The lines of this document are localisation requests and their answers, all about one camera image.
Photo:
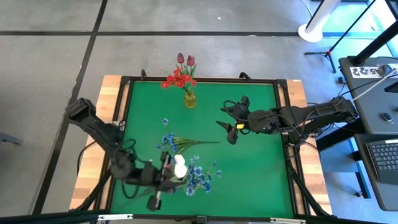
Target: wooden table edge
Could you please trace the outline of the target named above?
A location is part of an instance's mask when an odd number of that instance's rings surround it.
[[[119,87],[122,76],[120,75],[105,75],[102,86],[99,91],[99,97],[96,103],[96,114],[105,122],[112,122],[114,107],[119,93]],[[292,106],[304,107],[307,106],[305,99],[304,88],[301,80],[287,80],[289,91],[290,104]],[[127,94],[123,94],[121,100],[121,107],[118,114],[118,121],[122,119],[124,107],[126,105]],[[279,95],[281,106],[285,105],[283,89],[279,88]],[[92,142],[92,138],[88,136],[86,144]],[[309,138],[308,142],[316,145],[314,138]],[[326,189],[325,179],[323,177],[322,167],[318,151],[308,145],[301,146],[300,157],[302,161],[302,169],[305,179],[305,185],[314,196],[315,200],[322,206],[322,208],[331,214],[330,201]],[[79,206],[84,199],[94,189],[100,178],[101,168],[103,165],[104,151],[97,145],[93,145],[86,150],[82,159],[78,177],[76,179],[75,189],[73,191],[70,209]],[[299,214],[304,214],[304,206],[302,203],[302,196],[300,189],[295,184],[295,194],[297,201],[297,210]],[[109,181],[106,184],[103,194],[101,196],[100,208],[105,208],[106,199],[108,196]]]

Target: gray floor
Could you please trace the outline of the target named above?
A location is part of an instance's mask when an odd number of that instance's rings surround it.
[[[318,2],[308,1],[312,12]],[[92,30],[100,0],[0,1],[0,30]],[[325,27],[344,32],[366,6],[342,3]],[[305,6],[296,0],[254,1],[109,1],[102,31],[201,30],[295,32],[308,22]],[[355,32],[377,32],[367,14]],[[0,35],[0,130],[24,140],[23,145],[0,145],[0,216],[29,210],[40,175],[49,156],[62,112],[79,72],[89,37]],[[198,77],[237,77],[245,71],[254,78],[301,79],[307,100],[327,101],[337,95],[340,72],[329,61],[308,51],[324,51],[336,38],[310,44],[299,37],[97,37],[79,97],[93,102],[103,75],[168,75],[178,52],[192,54]],[[333,51],[355,55],[371,40],[345,39]],[[390,55],[383,47],[376,55]],[[44,212],[68,209],[76,178],[76,157],[86,135],[69,127]],[[326,175],[333,213],[343,218],[392,222],[397,213],[371,212],[375,200],[358,200],[341,191],[339,183],[355,182],[345,175]],[[356,203],[361,209],[347,209]]]

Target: glass vase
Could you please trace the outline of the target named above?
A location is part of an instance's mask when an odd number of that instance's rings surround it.
[[[197,104],[197,96],[193,90],[189,90],[185,92],[184,95],[184,102],[187,108],[194,108]]]

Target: green table surface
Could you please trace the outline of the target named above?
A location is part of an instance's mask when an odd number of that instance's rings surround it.
[[[213,175],[212,190],[199,189],[187,196],[183,188],[174,194],[162,194],[162,208],[152,212],[146,208],[148,195],[126,199],[121,182],[116,181],[111,202],[112,213],[140,215],[206,215],[219,217],[280,217],[292,218],[293,211],[287,181],[284,153],[280,134],[239,134],[236,145],[226,140],[225,129],[215,121],[234,123],[234,119],[220,111],[224,100],[240,101],[243,95],[250,99],[250,110],[276,107],[274,87],[265,84],[199,83],[195,88],[197,105],[185,107],[183,90],[160,88],[160,82],[134,82],[131,104],[127,115],[124,140],[137,140],[136,152],[143,159],[152,159],[160,166],[162,136],[167,132],[194,140],[219,141],[201,144],[183,152],[190,158],[200,156],[197,165],[222,170],[221,178]],[[168,118],[166,127],[162,120]],[[126,185],[129,195],[135,186]]]

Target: white pole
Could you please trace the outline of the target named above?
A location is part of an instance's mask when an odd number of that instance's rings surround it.
[[[309,24],[303,24],[298,28],[298,35],[311,43],[322,40],[322,29],[341,0],[323,0],[317,11],[312,16]]]

